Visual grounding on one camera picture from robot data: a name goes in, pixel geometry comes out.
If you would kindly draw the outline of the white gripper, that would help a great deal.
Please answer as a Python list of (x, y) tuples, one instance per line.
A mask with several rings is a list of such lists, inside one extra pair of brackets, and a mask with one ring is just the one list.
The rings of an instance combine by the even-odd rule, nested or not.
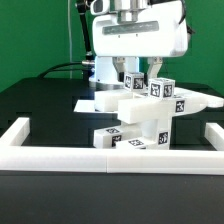
[(93, 46), (97, 56), (113, 57), (117, 79), (128, 71), (125, 57), (149, 57), (147, 77), (156, 78), (162, 57), (179, 57), (188, 49), (183, 1), (115, 1), (114, 12), (95, 16)]

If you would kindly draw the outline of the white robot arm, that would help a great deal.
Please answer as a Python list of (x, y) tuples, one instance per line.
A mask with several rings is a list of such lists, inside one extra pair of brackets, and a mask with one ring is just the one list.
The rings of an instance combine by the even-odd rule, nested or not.
[(180, 57), (188, 49), (184, 0), (93, 0), (93, 86), (115, 89), (141, 58)]

